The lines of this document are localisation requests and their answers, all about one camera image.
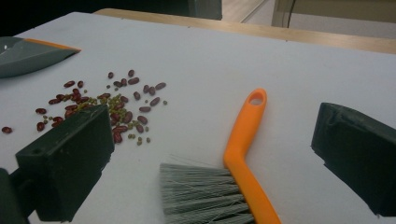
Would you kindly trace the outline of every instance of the black object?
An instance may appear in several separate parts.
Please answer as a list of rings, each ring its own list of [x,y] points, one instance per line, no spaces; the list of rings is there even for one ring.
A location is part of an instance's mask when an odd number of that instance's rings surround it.
[[[0,223],[72,221],[114,151],[106,105],[81,110],[16,154],[19,169],[0,169]]]
[[[396,130],[354,109],[322,103],[312,148],[376,215],[396,216]]]

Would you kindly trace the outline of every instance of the seed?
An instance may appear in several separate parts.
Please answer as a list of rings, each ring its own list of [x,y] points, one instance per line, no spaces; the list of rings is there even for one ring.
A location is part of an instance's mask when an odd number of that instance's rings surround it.
[[[124,125],[113,128],[113,133],[125,133],[126,131],[128,131],[128,127]]]
[[[129,102],[129,99],[126,98],[125,96],[121,96],[120,100],[123,101],[124,103],[128,103]]]
[[[64,109],[65,110],[74,110],[74,109],[77,109],[77,105],[68,105],[67,107],[65,107]]]
[[[143,131],[145,131],[145,130],[143,129],[143,126],[140,125],[140,124],[136,125],[136,129],[137,129],[137,131],[138,131],[139,133],[142,133]]]
[[[11,129],[10,127],[3,127],[3,128],[1,129],[1,131],[2,131],[3,133],[12,133],[12,129]]]
[[[148,124],[148,119],[146,119],[146,117],[144,116],[137,116],[137,120],[139,120],[142,124]]]
[[[122,122],[124,122],[124,123],[129,123],[129,122],[131,122],[132,116],[133,116],[133,114],[132,114],[131,111],[126,112],[126,113],[125,113],[125,117],[123,118]]]
[[[45,125],[44,122],[38,122],[38,123],[37,123],[37,130],[38,130],[39,132],[43,131],[45,127],[46,127],[46,125]]]
[[[158,83],[156,86],[155,86],[155,90],[160,90],[160,89],[163,89],[164,87],[166,86],[166,83],[164,83],[164,82],[161,82],[161,83]]]
[[[76,83],[76,82],[73,81],[73,80],[68,81],[68,82],[64,83],[64,87],[65,87],[65,88],[72,87],[75,83]]]
[[[140,100],[140,93],[139,92],[134,92],[134,98],[136,99],[136,100]]]
[[[134,84],[136,84],[138,82],[139,82],[139,78],[138,77],[133,77],[133,78],[128,80],[128,84],[129,85],[134,85]]]
[[[55,104],[59,104],[60,102],[61,102],[60,99],[52,99],[52,100],[49,101],[49,104],[50,105],[55,105]]]
[[[123,79],[121,80],[121,85],[122,85],[122,86],[127,86],[126,78],[123,78]]]
[[[128,77],[133,77],[133,76],[134,76],[134,69],[131,69],[128,72]]]
[[[83,82],[83,81],[79,81],[79,82],[77,83],[77,86],[78,86],[79,88],[82,88],[82,87],[84,86],[84,82]]]
[[[155,97],[150,103],[149,105],[151,106],[155,106],[160,102],[160,97]]]
[[[62,117],[55,117],[52,119],[54,122],[62,122],[64,119]]]
[[[143,87],[143,93],[148,93],[149,92],[149,85],[145,85]]]
[[[35,112],[36,112],[37,114],[46,114],[46,113],[47,113],[47,110],[44,109],[44,108],[37,108],[37,109],[35,110]]]
[[[154,87],[150,87],[150,88],[148,89],[148,93],[149,93],[150,95],[155,95],[155,88],[154,88]]]
[[[113,140],[114,140],[114,143],[121,143],[122,142],[122,136],[121,136],[121,133],[118,133],[118,132],[115,132],[115,133],[113,133]]]
[[[149,106],[140,106],[139,110],[141,112],[149,112],[151,110],[151,107],[149,107]]]
[[[118,87],[118,88],[122,87],[122,83],[120,81],[113,82],[113,85]]]
[[[59,100],[63,100],[64,99],[64,95],[63,94],[58,94],[58,95],[56,95],[55,98],[59,99]]]

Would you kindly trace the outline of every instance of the orange brush handle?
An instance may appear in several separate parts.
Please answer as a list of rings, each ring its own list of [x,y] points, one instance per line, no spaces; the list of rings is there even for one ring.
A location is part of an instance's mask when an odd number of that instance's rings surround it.
[[[276,224],[280,223],[280,219],[274,207],[245,163],[245,156],[259,129],[266,103],[267,94],[263,89],[256,89],[247,97],[233,125],[223,159],[256,223]]]

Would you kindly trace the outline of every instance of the gray bristles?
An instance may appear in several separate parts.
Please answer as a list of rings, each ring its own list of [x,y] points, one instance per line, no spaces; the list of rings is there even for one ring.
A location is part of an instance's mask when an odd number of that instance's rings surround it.
[[[161,164],[165,223],[254,223],[227,169]]]

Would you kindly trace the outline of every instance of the red kidney bean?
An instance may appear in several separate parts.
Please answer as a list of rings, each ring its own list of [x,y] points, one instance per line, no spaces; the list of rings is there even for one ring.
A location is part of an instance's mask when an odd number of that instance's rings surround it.
[[[51,126],[52,126],[52,128],[55,128],[55,127],[58,127],[58,125],[60,125],[62,122],[60,121],[60,122],[53,122],[52,124],[51,124]]]
[[[144,117],[144,116],[138,116],[137,117],[137,120],[139,120],[142,124],[148,124],[148,119],[146,119],[146,117]]]
[[[149,85],[145,85],[143,87],[143,93],[148,93],[149,92]]]
[[[64,113],[64,118],[68,119],[70,116],[74,115],[75,111],[73,110],[66,110],[66,112]]]
[[[64,87],[66,87],[66,88],[72,87],[75,83],[76,82],[73,80],[68,81],[68,82],[64,83]]]
[[[56,104],[59,104],[60,102],[61,102],[60,99],[52,99],[52,100],[49,101],[49,104],[50,105],[56,105]]]
[[[122,122],[124,122],[124,123],[129,123],[129,122],[131,122],[133,116],[134,116],[134,115],[132,114],[131,111],[126,112],[126,113],[125,113],[125,117],[123,118]]]
[[[44,109],[44,108],[37,108],[37,109],[35,110],[35,112],[36,112],[37,114],[46,114],[46,113],[47,113],[47,110]]]
[[[154,88],[154,87],[150,87],[150,88],[148,89],[148,93],[149,93],[150,95],[155,95],[155,88]]]
[[[108,97],[110,97],[110,96],[111,96],[110,93],[103,93],[102,95],[99,95],[97,98],[98,98],[98,99],[105,99],[105,98],[108,98]]]
[[[138,77],[133,77],[133,78],[128,80],[128,84],[129,85],[134,85],[134,84],[136,84],[138,82],[139,82],[139,78]]]
[[[139,92],[134,92],[134,98],[136,99],[136,100],[140,100],[140,93]]]
[[[83,82],[83,81],[79,81],[79,82],[77,83],[77,86],[78,86],[79,88],[84,87],[84,82]]]
[[[122,87],[122,83],[120,81],[113,82],[113,85],[118,87],[118,88]]]
[[[62,122],[64,119],[62,117],[55,117],[52,119],[54,122]]]
[[[59,100],[63,100],[64,99],[64,95],[63,94],[57,94],[55,98],[59,99]]]
[[[150,103],[149,105],[151,106],[155,106],[160,102],[160,97],[155,97]]]
[[[119,104],[114,106],[114,109],[121,109],[125,107],[125,103],[124,102],[120,102]]]
[[[133,76],[134,76],[134,69],[131,69],[128,72],[128,77],[133,77]]]
[[[161,82],[161,83],[158,83],[156,86],[155,86],[155,90],[160,90],[160,89],[163,89],[164,87],[166,86],[166,83],[164,83],[164,82]]]
[[[143,131],[145,131],[145,129],[143,128],[143,126],[140,125],[140,124],[136,125],[136,129],[137,129],[137,131],[138,131],[139,133],[142,133]]]
[[[149,112],[151,110],[151,107],[149,107],[149,106],[140,106],[139,110],[141,112]]]
[[[3,127],[3,128],[1,129],[1,131],[2,131],[3,133],[12,133],[12,129],[11,129],[10,127]]]
[[[121,136],[121,133],[118,133],[118,132],[115,132],[115,133],[113,133],[113,140],[114,140],[114,143],[121,143],[122,142],[122,136]]]
[[[125,133],[128,131],[128,127],[127,126],[117,126],[115,128],[113,128],[113,133]]]
[[[120,100],[123,101],[124,103],[128,103],[129,102],[129,99],[126,98],[125,96],[121,96]]]
[[[116,114],[116,113],[112,113],[112,114],[110,115],[110,117],[111,117],[112,119],[114,119],[116,122],[118,122],[118,121],[120,120],[120,115],[119,115],[119,114]]]
[[[74,109],[77,109],[77,105],[68,105],[67,107],[65,107],[64,109],[65,110],[74,110]]]
[[[39,132],[43,131],[44,128],[46,127],[46,125],[44,124],[44,122],[38,122],[36,126],[37,126],[37,130],[38,130]]]
[[[128,83],[127,83],[127,81],[126,81],[126,78],[123,78],[123,79],[121,80],[121,85],[122,85],[122,86],[127,86],[127,85],[128,85]]]

